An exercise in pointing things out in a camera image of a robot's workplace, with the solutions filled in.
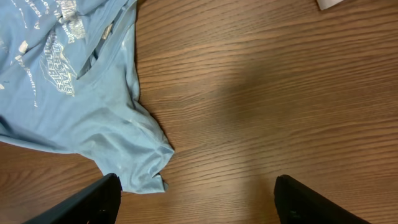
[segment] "wood grain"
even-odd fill
[[[123,194],[117,223],[279,223],[289,174],[372,223],[398,214],[398,3],[147,0],[141,102],[176,150],[166,194]],[[0,143],[0,222],[101,177],[78,155]]]

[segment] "wooden table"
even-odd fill
[[[398,2],[147,0],[141,102],[176,154],[166,194],[123,194],[117,223],[278,223],[289,174],[372,223],[397,223]],[[0,222],[101,177],[79,155],[1,143]]]

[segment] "clothing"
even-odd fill
[[[174,151],[138,103],[136,0],[3,0],[0,12],[0,141],[79,153],[125,191],[164,192]]]

